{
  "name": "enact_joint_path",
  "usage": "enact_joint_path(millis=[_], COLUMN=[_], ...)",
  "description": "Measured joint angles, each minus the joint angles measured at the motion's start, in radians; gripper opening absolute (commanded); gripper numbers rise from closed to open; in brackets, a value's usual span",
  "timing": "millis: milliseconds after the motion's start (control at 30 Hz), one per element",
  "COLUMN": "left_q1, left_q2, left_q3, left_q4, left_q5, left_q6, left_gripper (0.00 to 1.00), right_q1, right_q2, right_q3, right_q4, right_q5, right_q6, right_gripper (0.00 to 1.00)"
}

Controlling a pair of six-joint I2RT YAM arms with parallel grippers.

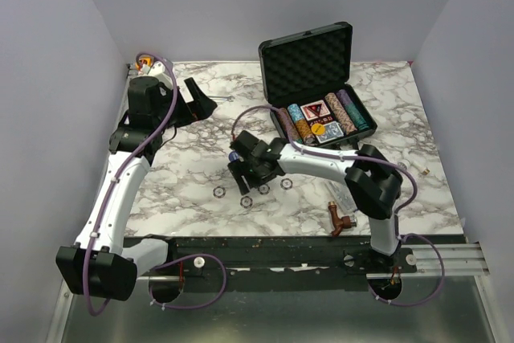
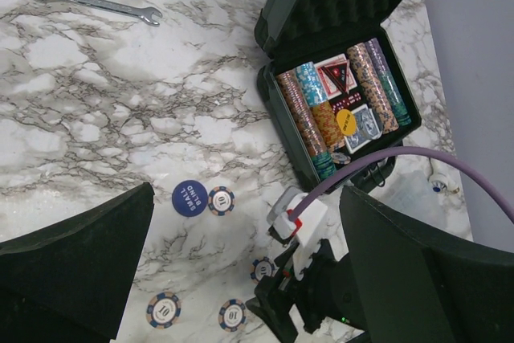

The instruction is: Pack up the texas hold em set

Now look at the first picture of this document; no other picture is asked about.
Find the blue small blind button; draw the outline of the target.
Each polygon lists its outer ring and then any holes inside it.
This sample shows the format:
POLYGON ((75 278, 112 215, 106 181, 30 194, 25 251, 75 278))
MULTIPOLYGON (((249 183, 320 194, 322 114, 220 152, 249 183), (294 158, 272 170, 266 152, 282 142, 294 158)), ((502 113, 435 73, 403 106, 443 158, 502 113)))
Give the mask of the blue small blind button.
POLYGON ((237 161, 239 159, 239 154, 236 151, 232 151, 229 153, 228 158, 230 162, 237 161))

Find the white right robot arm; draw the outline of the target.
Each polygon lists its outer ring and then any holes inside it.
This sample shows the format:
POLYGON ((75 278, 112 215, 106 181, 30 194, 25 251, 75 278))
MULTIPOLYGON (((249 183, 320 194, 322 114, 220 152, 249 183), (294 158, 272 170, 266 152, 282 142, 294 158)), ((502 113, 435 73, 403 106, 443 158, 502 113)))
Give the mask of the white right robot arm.
POLYGON ((398 221, 393 209, 403 178, 372 145, 359 150, 320 149, 282 137, 266 143, 243 130, 230 143, 238 158, 228 168, 240 193, 248 194, 277 177, 301 174, 344 184, 357 206, 369 218, 369 261, 379 272, 398 263, 398 221))

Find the blue ten poker chip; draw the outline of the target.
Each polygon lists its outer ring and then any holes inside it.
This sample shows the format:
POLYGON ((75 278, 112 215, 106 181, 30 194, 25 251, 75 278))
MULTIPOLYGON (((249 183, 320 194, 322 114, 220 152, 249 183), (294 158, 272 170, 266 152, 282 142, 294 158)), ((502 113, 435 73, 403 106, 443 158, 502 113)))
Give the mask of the blue ten poker chip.
POLYGON ((240 206, 242 208, 250 208, 253 206, 253 199, 249 196, 244 196, 244 197, 241 197, 240 199, 240 206))
POLYGON ((259 191, 259 193, 260 193, 260 194, 265 195, 265 194, 268 194, 268 193, 269 193, 270 188, 269 188, 269 186, 268 186, 268 185, 263 185, 263 186, 260 186, 260 187, 258 188, 258 191, 259 191))
POLYGON ((213 189, 213 195, 215 198, 223 198, 226 195, 226 189, 222 186, 216 186, 213 189))
POLYGON ((280 181, 280 187, 283 190, 290 190, 293 187, 293 182, 292 182, 292 180, 290 178, 283 178, 280 181))

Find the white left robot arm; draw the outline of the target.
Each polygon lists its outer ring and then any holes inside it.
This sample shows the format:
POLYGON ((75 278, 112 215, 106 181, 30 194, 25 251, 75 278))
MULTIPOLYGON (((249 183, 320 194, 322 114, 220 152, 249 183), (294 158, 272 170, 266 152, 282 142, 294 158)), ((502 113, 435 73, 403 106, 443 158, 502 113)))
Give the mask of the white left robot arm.
POLYGON ((129 81, 128 108, 109 138, 108 168, 96 203, 75 242, 55 258, 72 293, 125 301, 138 277, 153 268, 162 275, 177 268, 177 253, 164 239, 144 238, 126 247, 124 233, 165 130, 205 120, 217 107, 194 79, 187 78, 185 86, 190 102, 166 75, 129 81))

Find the yellow big blind button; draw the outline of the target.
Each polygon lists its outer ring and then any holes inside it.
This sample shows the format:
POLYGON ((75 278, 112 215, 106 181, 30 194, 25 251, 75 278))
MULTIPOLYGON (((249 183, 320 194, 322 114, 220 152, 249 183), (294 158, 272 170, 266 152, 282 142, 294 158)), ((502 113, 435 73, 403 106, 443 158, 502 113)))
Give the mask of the yellow big blind button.
POLYGON ((325 134, 325 127, 323 124, 315 123, 311 126, 311 131, 316 136, 323 136, 325 134))

